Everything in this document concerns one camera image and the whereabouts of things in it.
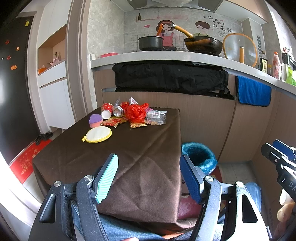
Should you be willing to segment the person's hand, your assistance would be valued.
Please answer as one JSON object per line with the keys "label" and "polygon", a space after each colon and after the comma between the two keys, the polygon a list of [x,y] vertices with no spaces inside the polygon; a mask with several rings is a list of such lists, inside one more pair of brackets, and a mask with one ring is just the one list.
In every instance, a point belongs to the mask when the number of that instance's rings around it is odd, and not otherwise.
{"label": "person's hand", "polygon": [[282,189],[279,203],[282,207],[277,212],[277,219],[279,222],[286,222],[289,220],[292,214],[295,202],[292,200],[290,195],[284,189]]}

